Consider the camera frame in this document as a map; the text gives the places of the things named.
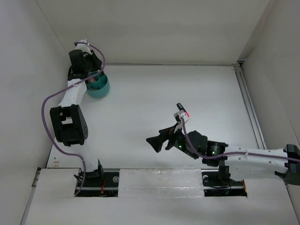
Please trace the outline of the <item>pink cap black highlighter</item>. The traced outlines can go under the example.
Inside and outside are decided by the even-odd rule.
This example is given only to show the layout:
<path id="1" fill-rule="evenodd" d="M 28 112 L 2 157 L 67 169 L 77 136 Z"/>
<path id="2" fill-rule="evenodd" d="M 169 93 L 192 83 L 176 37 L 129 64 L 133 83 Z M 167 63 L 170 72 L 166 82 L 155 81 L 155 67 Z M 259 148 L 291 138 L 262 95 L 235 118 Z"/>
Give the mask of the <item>pink cap black highlighter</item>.
<path id="1" fill-rule="evenodd" d="M 183 111 L 189 117 L 188 112 L 186 111 L 186 109 L 183 107 L 181 103 L 177 103 L 176 106 L 179 109 L 179 111 Z"/>

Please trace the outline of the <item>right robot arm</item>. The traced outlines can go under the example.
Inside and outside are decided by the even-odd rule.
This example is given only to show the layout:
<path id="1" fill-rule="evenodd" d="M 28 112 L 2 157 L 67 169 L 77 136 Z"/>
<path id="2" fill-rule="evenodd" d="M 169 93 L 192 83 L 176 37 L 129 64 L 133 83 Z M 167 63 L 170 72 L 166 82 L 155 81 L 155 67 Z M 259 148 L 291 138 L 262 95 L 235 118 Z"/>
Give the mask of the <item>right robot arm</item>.
<path id="1" fill-rule="evenodd" d="M 173 147 L 193 159 L 218 168 L 217 180 L 226 185 L 245 179 L 279 179 L 286 184 L 300 184 L 300 149 L 293 144 L 283 149 L 261 150 L 242 148 L 224 142 L 210 141 L 197 131 L 186 132 L 175 126 L 159 131 L 158 136 L 149 137 L 146 142 L 159 153 L 164 142 L 166 150 Z"/>

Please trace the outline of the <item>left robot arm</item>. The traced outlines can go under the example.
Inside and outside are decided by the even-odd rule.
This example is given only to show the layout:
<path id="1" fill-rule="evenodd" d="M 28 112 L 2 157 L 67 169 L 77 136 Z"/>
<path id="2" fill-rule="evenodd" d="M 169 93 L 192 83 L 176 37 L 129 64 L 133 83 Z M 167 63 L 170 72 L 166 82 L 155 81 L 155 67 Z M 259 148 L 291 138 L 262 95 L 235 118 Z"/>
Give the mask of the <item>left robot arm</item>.
<path id="1" fill-rule="evenodd" d="M 88 89 L 90 74 L 102 69 L 102 61 L 88 47 L 77 46 L 69 52 L 71 66 L 67 74 L 67 90 L 57 107 L 50 109 L 50 118 L 54 129 L 55 144 L 63 144 L 69 151 L 58 148 L 62 154 L 79 158 L 82 171 L 77 180 L 91 182 L 99 186 L 104 182 L 104 172 L 100 161 L 88 150 L 88 125 L 80 104 Z"/>

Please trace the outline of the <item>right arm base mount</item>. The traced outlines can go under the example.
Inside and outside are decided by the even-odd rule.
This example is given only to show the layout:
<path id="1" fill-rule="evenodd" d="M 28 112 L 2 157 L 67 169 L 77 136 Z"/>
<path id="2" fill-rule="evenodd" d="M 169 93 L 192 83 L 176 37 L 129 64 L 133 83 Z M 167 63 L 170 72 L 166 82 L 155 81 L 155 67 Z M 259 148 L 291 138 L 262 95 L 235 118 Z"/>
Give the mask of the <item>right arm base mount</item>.
<path id="1" fill-rule="evenodd" d="M 222 166 L 202 170 L 202 184 L 205 197 L 248 196 L 245 182 L 232 180 L 228 169 Z"/>

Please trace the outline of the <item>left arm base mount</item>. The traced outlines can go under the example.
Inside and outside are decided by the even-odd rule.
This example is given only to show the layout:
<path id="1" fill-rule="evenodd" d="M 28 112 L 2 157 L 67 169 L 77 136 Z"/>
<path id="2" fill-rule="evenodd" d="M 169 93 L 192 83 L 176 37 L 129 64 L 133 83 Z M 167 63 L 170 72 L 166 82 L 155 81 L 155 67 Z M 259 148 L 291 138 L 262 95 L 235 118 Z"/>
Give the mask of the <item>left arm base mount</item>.
<path id="1" fill-rule="evenodd" d="M 102 180 L 86 179 L 77 197 L 118 197 L 120 172 L 104 171 Z"/>

